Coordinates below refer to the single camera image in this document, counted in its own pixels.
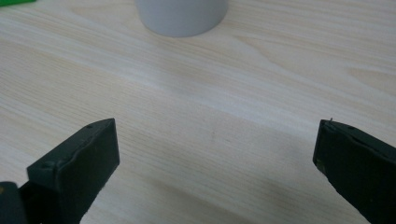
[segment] white cup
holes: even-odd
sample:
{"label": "white cup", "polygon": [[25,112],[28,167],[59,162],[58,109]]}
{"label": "white cup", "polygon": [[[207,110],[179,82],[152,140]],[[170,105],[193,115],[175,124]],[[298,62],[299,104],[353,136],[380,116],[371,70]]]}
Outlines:
{"label": "white cup", "polygon": [[135,0],[140,20],[159,35],[185,37],[221,22],[228,0]]}

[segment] light wood surface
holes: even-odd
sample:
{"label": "light wood surface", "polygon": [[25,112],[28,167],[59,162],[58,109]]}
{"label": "light wood surface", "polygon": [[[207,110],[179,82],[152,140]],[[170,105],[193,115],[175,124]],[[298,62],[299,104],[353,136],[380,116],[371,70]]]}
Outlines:
{"label": "light wood surface", "polygon": [[0,8],[0,180],[82,126],[121,165],[83,224],[367,223],[312,162],[321,119],[396,146],[396,2],[232,0],[191,38],[133,0]]}

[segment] white container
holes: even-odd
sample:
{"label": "white container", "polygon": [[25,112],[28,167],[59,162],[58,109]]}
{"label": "white container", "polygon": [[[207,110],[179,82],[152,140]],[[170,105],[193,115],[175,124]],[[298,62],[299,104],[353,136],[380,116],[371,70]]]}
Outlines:
{"label": "white container", "polygon": [[140,20],[159,35],[184,37],[206,32],[221,22],[228,0],[135,0]]}

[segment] green object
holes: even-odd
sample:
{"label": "green object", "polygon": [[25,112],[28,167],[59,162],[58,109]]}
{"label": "green object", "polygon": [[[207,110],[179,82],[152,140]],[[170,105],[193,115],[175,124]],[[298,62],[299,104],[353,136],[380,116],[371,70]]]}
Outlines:
{"label": "green object", "polygon": [[35,0],[0,0],[0,7],[27,2],[35,2]]}

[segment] wooden table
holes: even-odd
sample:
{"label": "wooden table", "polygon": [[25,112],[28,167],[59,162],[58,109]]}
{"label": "wooden table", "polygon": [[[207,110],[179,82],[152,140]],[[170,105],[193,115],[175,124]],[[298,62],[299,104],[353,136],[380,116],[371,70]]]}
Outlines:
{"label": "wooden table", "polygon": [[132,0],[0,8],[0,180],[82,126],[121,165],[81,223],[367,223],[312,162],[321,119],[396,146],[396,2],[232,0],[191,38]]}

